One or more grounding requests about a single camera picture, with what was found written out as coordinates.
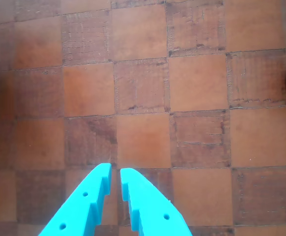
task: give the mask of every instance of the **orange tile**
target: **orange tile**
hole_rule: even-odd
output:
[[[0,171],[0,221],[16,221],[16,187],[13,171]]]
[[[238,227],[235,228],[236,236],[286,236],[286,225]]]
[[[235,225],[286,224],[286,167],[233,169]]]
[[[174,204],[189,226],[232,225],[230,169],[173,169]]]
[[[114,60],[161,58],[167,55],[165,6],[112,10]]]
[[[110,9],[110,0],[61,0],[62,14]]]
[[[225,51],[225,13],[222,1],[169,3],[166,10],[169,56]]]
[[[61,18],[15,23],[14,69],[62,65]]]
[[[63,86],[67,117],[114,114],[112,63],[64,67]]]
[[[229,105],[286,105],[285,60],[284,50],[228,54]]]
[[[286,165],[286,107],[230,111],[233,167]]]
[[[227,0],[225,18],[228,52],[285,47],[280,0]]]
[[[114,64],[117,114],[169,111],[169,78],[166,59]]]
[[[228,107],[225,55],[170,58],[169,73],[171,111]]]
[[[174,113],[170,125],[174,167],[230,166],[229,112]]]
[[[19,170],[63,169],[63,119],[18,121],[16,149],[15,165]]]
[[[117,116],[118,168],[169,168],[169,116]]]

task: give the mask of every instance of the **floor tile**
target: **floor tile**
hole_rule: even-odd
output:
[[[65,116],[114,114],[112,63],[63,68]]]
[[[15,101],[18,118],[63,116],[60,67],[15,72]]]
[[[173,169],[174,204],[189,226],[232,225],[230,169]]]
[[[118,168],[169,168],[169,116],[117,116]]]
[[[231,165],[286,165],[286,107],[230,111]]]
[[[286,167],[234,169],[232,199],[235,225],[286,224]]]
[[[225,55],[169,59],[171,111],[228,107]]]
[[[227,54],[230,107],[286,105],[284,50]]]
[[[169,111],[169,78],[166,59],[114,64],[117,114]]]
[[[0,71],[12,69],[14,49],[14,23],[0,25]]]
[[[114,60],[162,58],[167,55],[165,6],[112,10]]]
[[[224,4],[220,0],[167,4],[169,56],[224,52],[224,14]]]
[[[15,23],[14,69],[62,65],[61,17]]]
[[[0,221],[16,221],[16,188],[13,171],[0,171]]]
[[[64,15],[62,17],[63,65],[111,61],[110,37],[110,11]]]
[[[85,117],[65,120],[67,165],[116,166],[117,139],[115,117]]]
[[[16,21],[27,21],[60,14],[61,0],[15,0]]]
[[[62,14],[110,9],[110,0],[61,0]]]
[[[63,119],[18,121],[15,140],[18,170],[64,168]]]
[[[64,203],[64,172],[17,172],[17,218],[22,224],[45,225]]]
[[[173,167],[230,166],[229,113],[204,111],[170,115]]]
[[[225,17],[228,52],[285,48],[280,0],[226,0]]]
[[[0,121],[14,118],[14,72],[0,72]]]

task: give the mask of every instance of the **dark brown tile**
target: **dark brown tile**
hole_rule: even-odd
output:
[[[15,72],[15,102],[18,118],[63,116],[61,68]]]
[[[166,59],[114,64],[117,114],[169,111],[169,78]]]
[[[62,17],[63,65],[111,60],[110,11],[92,11]]]
[[[15,0],[16,21],[27,21],[60,14],[61,0]]]
[[[222,53],[226,49],[222,0],[167,4],[170,57]]]
[[[116,166],[117,140],[115,117],[85,117],[65,120],[67,165]]]
[[[286,105],[285,60],[284,50],[228,54],[229,105]]]
[[[286,167],[234,169],[235,225],[286,224]]]
[[[229,113],[204,111],[170,115],[173,167],[230,166]]]
[[[47,224],[64,203],[64,172],[22,171],[16,177],[18,222]]]

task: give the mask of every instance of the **tiled floor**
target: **tiled floor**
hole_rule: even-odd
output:
[[[197,236],[286,236],[286,0],[0,0],[0,236],[97,164],[97,236],[135,236],[139,169]]]

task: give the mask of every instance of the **worn tile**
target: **worn tile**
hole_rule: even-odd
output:
[[[174,203],[189,226],[232,225],[230,169],[173,169]]]
[[[63,68],[65,116],[114,114],[112,63]]]
[[[235,225],[286,224],[286,167],[234,169],[232,199]]]
[[[15,50],[14,23],[0,25],[0,71],[12,69]]]
[[[165,6],[112,10],[114,60],[162,58],[167,55]]]
[[[0,221],[16,221],[16,188],[13,171],[0,171]]]
[[[61,0],[15,0],[16,21],[27,21],[60,14]]]
[[[15,142],[18,170],[64,168],[63,119],[18,121]]]
[[[230,166],[229,113],[204,111],[170,115],[173,167]]]
[[[225,18],[228,52],[285,48],[280,0],[227,0]]]
[[[169,58],[171,111],[226,109],[225,55]]]
[[[230,111],[231,165],[286,165],[286,107]]]
[[[166,59],[114,64],[117,114],[169,111],[169,77]]]
[[[286,105],[284,50],[227,55],[230,107]]]
[[[111,13],[108,10],[64,15],[63,65],[111,61],[110,37]]]
[[[62,65],[61,17],[15,23],[14,69]]]
[[[47,224],[64,203],[64,172],[20,171],[16,178],[18,222]]]
[[[170,57],[223,53],[226,47],[222,0],[167,4]]]
[[[18,118],[63,116],[60,67],[15,72],[15,100]]]
[[[67,165],[98,165],[117,161],[115,117],[84,117],[65,120]]]
[[[117,116],[118,168],[170,168],[169,115]]]

